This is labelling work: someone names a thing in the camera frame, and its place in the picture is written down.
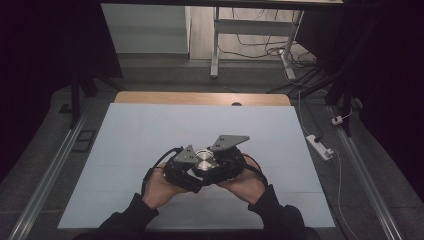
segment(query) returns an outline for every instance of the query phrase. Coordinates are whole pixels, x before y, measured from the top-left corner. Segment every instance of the metal leg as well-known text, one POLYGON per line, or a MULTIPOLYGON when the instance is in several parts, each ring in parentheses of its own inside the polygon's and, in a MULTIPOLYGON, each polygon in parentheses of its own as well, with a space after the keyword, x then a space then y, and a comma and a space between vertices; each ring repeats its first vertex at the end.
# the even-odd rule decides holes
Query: metal leg
POLYGON ((214 12, 214 37, 211 60, 211 78, 218 77, 218 35, 219 35, 219 7, 216 7, 214 12))
POLYGON ((80 102, 79 102, 79 82, 78 71, 74 70, 71 76, 71 101, 72 101, 72 121, 69 128, 74 128, 80 117, 80 102))
POLYGON ((290 49, 293 45, 294 38, 296 37, 297 29, 299 28, 300 18, 302 17, 302 14, 303 14, 303 11, 294 12, 295 17, 293 20, 293 26, 290 31, 289 39, 287 40, 287 44, 283 51, 283 54, 281 54, 280 56, 281 60, 283 61, 284 70, 286 71, 286 74, 289 80, 296 79, 293 69, 290 66, 289 54, 290 54, 290 49))

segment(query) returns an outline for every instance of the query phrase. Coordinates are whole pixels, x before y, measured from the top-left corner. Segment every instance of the metal plate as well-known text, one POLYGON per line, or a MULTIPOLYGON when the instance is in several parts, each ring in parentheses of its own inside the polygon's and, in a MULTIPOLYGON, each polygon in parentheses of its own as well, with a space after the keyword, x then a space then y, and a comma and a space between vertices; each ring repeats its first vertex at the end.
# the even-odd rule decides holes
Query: metal plate
POLYGON ((249 136, 220 135, 210 147, 212 151, 223 151, 249 140, 249 136))
POLYGON ((188 145, 182 152, 180 152, 174 158, 175 162, 180 163, 197 163, 196 154, 194 153, 194 149, 192 145, 188 145))

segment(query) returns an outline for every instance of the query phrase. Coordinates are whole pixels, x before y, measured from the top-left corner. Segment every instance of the metal stand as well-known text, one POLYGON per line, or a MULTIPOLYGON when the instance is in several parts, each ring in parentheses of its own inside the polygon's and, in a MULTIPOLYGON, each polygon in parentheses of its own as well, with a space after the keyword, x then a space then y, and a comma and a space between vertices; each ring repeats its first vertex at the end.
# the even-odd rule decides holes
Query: metal stand
POLYGON ((283 61, 284 70, 286 71, 288 78, 290 80, 296 79, 293 69, 290 66, 288 56, 290 54, 290 48, 293 45, 293 41, 297 33, 302 14, 303 11, 296 11, 293 23, 219 19, 219 7, 214 8, 214 42, 211 60, 211 78, 218 77, 219 34, 244 34, 288 37, 284 52, 281 54, 281 60, 283 61))
POLYGON ((295 11, 294 12, 295 17, 293 20, 293 26, 291 27, 291 31, 289 34, 289 39, 287 40, 286 47, 284 48, 283 54, 281 54, 281 60, 283 61, 284 70, 286 71, 287 78, 289 80, 296 79, 296 76, 294 75, 293 69, 290 66, 290 60, 289 60, 289 54, 290 49, 293 45, 294 38, 296 37, 297 29, 299 28, 300 19, 302 17, 303 11, 295 11))

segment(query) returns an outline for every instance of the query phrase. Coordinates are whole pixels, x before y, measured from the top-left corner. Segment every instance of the power strip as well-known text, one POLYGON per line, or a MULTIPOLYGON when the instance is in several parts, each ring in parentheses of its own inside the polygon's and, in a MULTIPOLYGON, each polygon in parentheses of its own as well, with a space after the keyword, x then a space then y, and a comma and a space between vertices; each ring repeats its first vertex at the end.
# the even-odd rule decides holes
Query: power strip
POLYGON ((329 159, 333 158, 333 149, 331 148, 325 148, 324 145, 322 145, 321 142, 315 142, 315 136, 309 135, 306 137, 306 140, 308 140, 308 143, 315 149, 315 151, 319 154, 319 156, 322 158, 322 160, 327 161, 329 159))

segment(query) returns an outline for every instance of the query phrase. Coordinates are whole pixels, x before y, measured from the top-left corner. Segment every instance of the metal frame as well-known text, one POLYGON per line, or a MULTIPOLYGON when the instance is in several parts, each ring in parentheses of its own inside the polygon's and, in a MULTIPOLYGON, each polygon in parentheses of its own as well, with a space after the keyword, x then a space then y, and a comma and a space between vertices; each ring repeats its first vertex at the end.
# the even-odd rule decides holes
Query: metal frame
POLYGON ((144 4, 144 5, 171 5, 171 6, 203 6, 203 7, 234 7, 234 8, 266 8, 285 10, 316 10, 316 11, 357 11, 358 9, 376 8, 382 0, 376 3, 349 3, 343 2, 306 2, 282 0, 102 0, 102 3, 144 4))
POLYGON ((218 78, 218 37, 219 34, 244 34, 244 35, 263 35, 263 36, 285 36, 288 37, 286 47, 281 54, 284 70, 289 80, 296 79, 293 69, 288 59, 290 48, 293 45, 294 38, 299 27, 299 22, 303 11, 295 11, 295 18, 292 22, 271 22, 271 21, 252 21, 252 20, 234 20, 219 19, 219 7, 214 9, 214 38, 211 59, 211 78, 218 78))

